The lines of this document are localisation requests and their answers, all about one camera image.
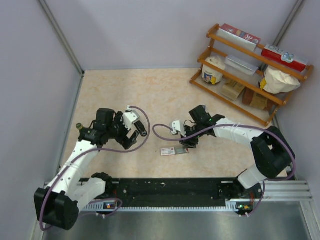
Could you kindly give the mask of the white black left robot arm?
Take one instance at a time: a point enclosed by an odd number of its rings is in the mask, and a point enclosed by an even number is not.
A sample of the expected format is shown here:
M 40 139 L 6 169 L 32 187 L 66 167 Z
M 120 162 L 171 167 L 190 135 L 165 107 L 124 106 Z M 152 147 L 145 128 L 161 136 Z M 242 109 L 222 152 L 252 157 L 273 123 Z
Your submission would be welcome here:
M 128 106 L 125 112 L 99 108 L 89 127 L 76 124 L 79 137 L 68 160 L 46 187 L 34 193 L 34 204 L 40 229 L 45 232 L 51 227 L 70 230 L 80 212 L 95 198 L 109 198 L 114 191 L 109 176 L 94 174 L 87 183 L 78 183 L 92 160 L 100 152 L 107 152 L 104 146 L 115 140 L 123 147 L 122 154 L 132 153 L 138 136 L 148 140 L 151 126 L 144 126 L 140 115 L 147 117 L 144 110 Z

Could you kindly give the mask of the red white staple box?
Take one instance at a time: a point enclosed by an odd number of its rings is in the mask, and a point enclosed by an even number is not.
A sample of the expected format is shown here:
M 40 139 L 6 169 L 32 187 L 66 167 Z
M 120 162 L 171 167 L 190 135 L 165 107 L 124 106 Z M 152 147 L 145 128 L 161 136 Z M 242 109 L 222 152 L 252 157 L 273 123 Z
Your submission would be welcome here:
M 183 155 L 183 154 L 189 154 L 189 149 L 188 148 L 181 148 L 181 147 L 167 147 L 167 148 L 160 149 L 160 155 L 162 157 Z

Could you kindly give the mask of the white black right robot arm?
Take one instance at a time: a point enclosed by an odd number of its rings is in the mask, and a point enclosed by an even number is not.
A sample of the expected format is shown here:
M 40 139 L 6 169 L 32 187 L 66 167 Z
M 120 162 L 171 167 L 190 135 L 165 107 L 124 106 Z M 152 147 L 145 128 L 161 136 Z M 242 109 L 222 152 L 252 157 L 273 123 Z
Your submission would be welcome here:
M 231 140 L 252 150 L 254 164 L 240 173 L 231 183 L 223 183 L 219 194 L 225 200 L 245 198 L 259 182 L 275 179 L 294 160 L 295 154 L 281 131 L 240 126 L 225 116 L 211 116 L 203 105 L 189 112 L 192 126 L 179 120 L 172 122 L 172 134 L 180 134 L 184 148 L 195 149 L 200 137 L 207 135 Z

